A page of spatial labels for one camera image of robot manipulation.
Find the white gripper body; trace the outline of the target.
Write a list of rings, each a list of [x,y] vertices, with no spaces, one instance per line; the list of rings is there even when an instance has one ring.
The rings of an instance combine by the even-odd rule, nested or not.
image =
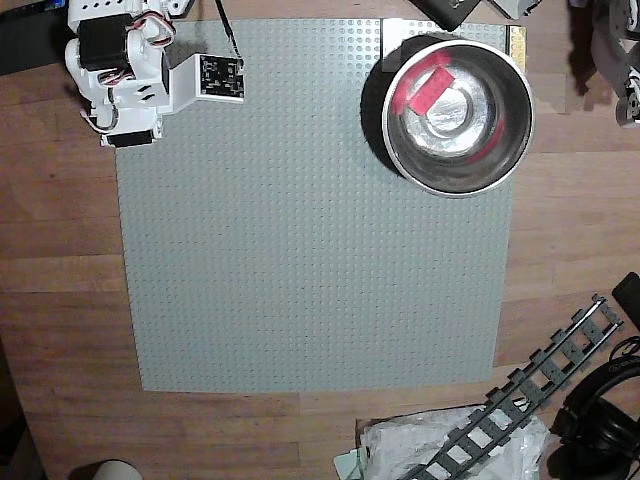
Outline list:
[[[127,69],[78,74],[78,90],[89,107],[81,115],[103,146],[121,148],[162,137],[162,115],[170,110],[169,68],[137,75]]]

